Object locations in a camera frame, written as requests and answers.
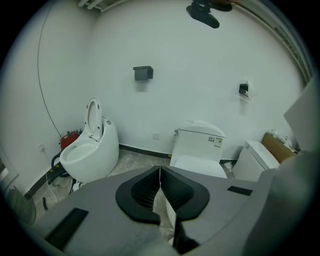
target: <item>concrete floor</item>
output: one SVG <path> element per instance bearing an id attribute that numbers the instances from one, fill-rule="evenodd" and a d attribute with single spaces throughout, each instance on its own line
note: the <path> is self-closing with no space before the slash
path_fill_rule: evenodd
<path id="1" fill-rule="evenodd" d="M 108 177 L 118 175 L 121 173 L 129 172 L 134 169 L 153 167 L 153 166 L 169 166 L 170 159 L 164 159 L 144 154 L 139 154 L 131 151 L 120 149 L 119 160 L 115 168 L 109 173 Z M 228 179 L 234 179 L 232 173 L 222 164 Z M 46 198 L 47 207 L 50 209 L 57 201 L 62 201 L 66 198 L 71 190 L 72 179 L 71 177 L 61 178 L 58 177 L 51 185 L 49 189 L 47 183 L 33 195 L 32 200 L 36 208 L 36 220 L 37 221 L 43 214 L 46 213 L 43 207 L 43 197 Z M 167 239 L 171 239 L 174 236 L 175 230 L 172 227 L 166 208 L 166 197 L 160 189 L 155 196 L 153 203 L 153 211 L 160 216 L 161 223 L 159 230 L 161 234 Z"/>

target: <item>toilet seat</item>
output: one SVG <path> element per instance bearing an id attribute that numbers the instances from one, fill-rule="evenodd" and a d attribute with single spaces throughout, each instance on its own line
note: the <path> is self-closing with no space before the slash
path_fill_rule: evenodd
<path id="1" fill-rule="evenodd" d="M 174 167 L 184 169 L 190 172 L 227 178 L 227 175 L 221 165 L 212 160 L 206 160 L 194 156 L 182 156 L 174 164 Z"/>
<path id="2" fill-rule="evenodd" d="M 97 142 L 101 140 L 103 131 L 102 110 L 100 100 L 96 97 L 91 98 L 86 105 L 84 131 Z"/>

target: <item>white toilet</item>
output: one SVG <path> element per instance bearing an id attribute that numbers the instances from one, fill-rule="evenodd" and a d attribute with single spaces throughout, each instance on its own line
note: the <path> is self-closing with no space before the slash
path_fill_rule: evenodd
<path id="1" fill-rule="evenodd" d="M 60 155 L 65 170 L 78 182 L 89 183 L 106 177 L 119 158 L 115 124 L 102 116 L 102 106 L 93 97 L 86 106 L 84 131 Z"/>
<path id="2" fill-rule="evenodd" d="M 279 162 L 260 142 L 247 140 L 232 169 L 236 180 L 257 182 L 263 171 L 276 169 Z"/>
<path id="3" fill-rule="evenodd" d="M 219 164 L 225 134 L 205 121 L 186 121 L 178 127 L 170 166 L 203 175 L 227 178 Z M 168 200 L 166 210 L 175 228 L 176 213 Z"/>

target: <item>black baseboard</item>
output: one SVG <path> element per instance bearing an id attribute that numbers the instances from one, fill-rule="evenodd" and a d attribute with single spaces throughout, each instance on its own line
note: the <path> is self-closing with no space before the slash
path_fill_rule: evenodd
<path id="1" fill-rule="evenodd" d="M 30 199 L 34 196 L 34 194 L 42 187 L 43 184 L 47 182 L 47 179 L 49 180 L 50 177 L 54 174 L 54 171 L 52 169 L 48 170 L 46 175 L 43 175 L 31 188 L 30 190 L 24 195 L 26 199 Z"/>
<path id="2" fill-rule="evenodd" d="M 131 152 L 147 155 L 147 156 L 157 157 L 157 158 L 165 158 L 165 159 L 171 158 L 168 154 L 165 154 L 165 153 L 144 150 L 144 149 L 140 149 L 132 146 L 125 146 L 120 144 L 119 148 L 123 150 L 131 151 Z"/>
<path id="3" fill-rule="evenodd" d="M 152 156 L 152 157 L 157 157 L 157 158 L 165 158 L 165 159 L 171 159 L 171 155 L 165 154 L 165 153 L 159 153 L 159 152 L 154 152 L 154 151 L 149 151 L 149 150 L 144 150 L 132 146 L 125 146 L 125 145 L 119 145 L 120 149 L 147 155 L 147 156 Z M 225 164 L 231 162 L 233 165 L 237 162 L 237 160 L 220 160 L 220 164 Z M 47 178 L 48 180 L 50 177 L 54 174 L 54 172 L 49 170 L 47 173 Z M 34 194 L 41 188 L 43 184 L 47 182 L 46 175 L 43 175 L 33 186 L 32 188 L 24 195 L 28 200 L 34 196 Z"/>

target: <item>wall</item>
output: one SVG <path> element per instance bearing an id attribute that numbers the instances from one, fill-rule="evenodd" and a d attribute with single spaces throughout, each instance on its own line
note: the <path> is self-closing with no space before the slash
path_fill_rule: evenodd
<path id="1" fill-rule="evenodd" d="M 245 140 L 261 141 L 270 129 L 291 135 L 283 114 L 303 81 L 287 50 L 238 9 L 213 10 L 213 30 L 189 17 L 190 2 L 130 1 L 96 21 L 92 90 L 120 143 L 169 154 L 179 123 L 200 119 L 224 131 L 222 159 L 236 159 Z M 153 79 L 134 81 L 133 67 L 147 65 Z M 248 103 L 238 93 L 246 78 L 257 93 Z"/>
<path id="2" fill-rule="evenodd" d="M 43 29 L 39 76 L 43 95 L 61 134 L 82 128 L 82 99 L 90 94 L 86 80 L 87 49 L 97 17 L 76 0 L 57 1 Z M 0 144 L 18 177 L 15 185 L 26 193 L 50 168 L 60 151 L 59 135 L 41 95 L 37 54 L 41 29 L 51 6 L 47 3 L 25 26 L 12 46 L 0 77 Z M 37 145 L 44 143 L 46 156 Z"/>
<path id="3" fill-rule="evenodd" d="M 213 11 L 220 28 L 193 20 L 190 0 L 135 0 L 99 14 L 76 0 L 58 0 L 43 29 L 39 76 L 60 134 L 83 128 L 85 106 L 98 96 L 117 125 L 120 143 L 171 153 L 184 120 L 202 119 L 226 134 L 223 159 L 236 159 L 244 140 L 269 129 L 290 134 L 283 113 L 302 89 L 300 74 L 276 38 L 251 17 Z M 50 3 L 12 47 L 0 77 L 0 145 L 23 193 L 48 170 L 59 135 L 40 92 L 37 53 Z M 135 82 L 133 67 L 154 78 Z M 242 102 L 250 78 L 257 96 Z M 152 133 L 160 133 L 153 140 Z M 37 145 L 44 143 L 46 157 Z"/>

